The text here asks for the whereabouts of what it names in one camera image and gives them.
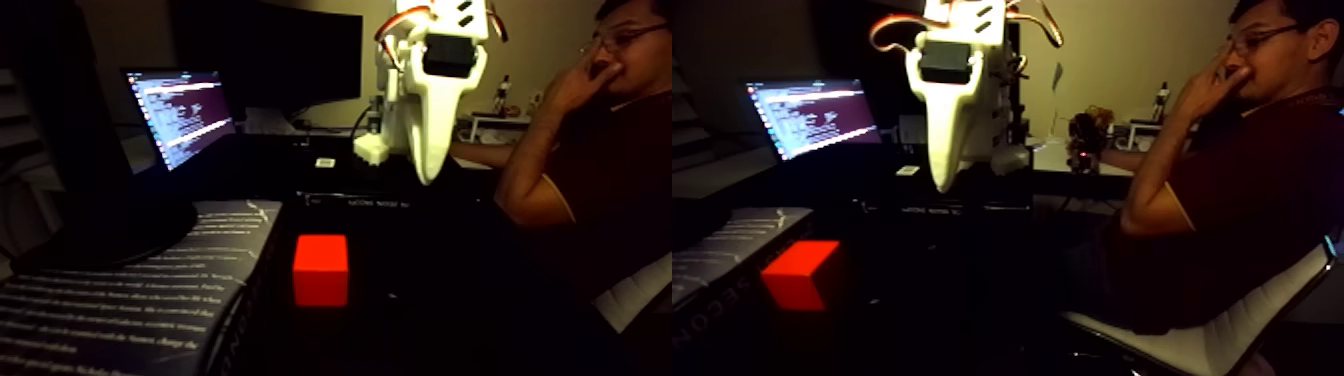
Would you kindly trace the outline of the person's left hand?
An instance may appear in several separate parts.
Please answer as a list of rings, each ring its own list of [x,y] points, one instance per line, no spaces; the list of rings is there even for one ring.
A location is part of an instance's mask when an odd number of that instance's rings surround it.
[[[625,64],[593,56],[581,58],[573,67],[559,73],[547,86],[538,117],[560,117],[590,101],[610,81],[620,75]]]

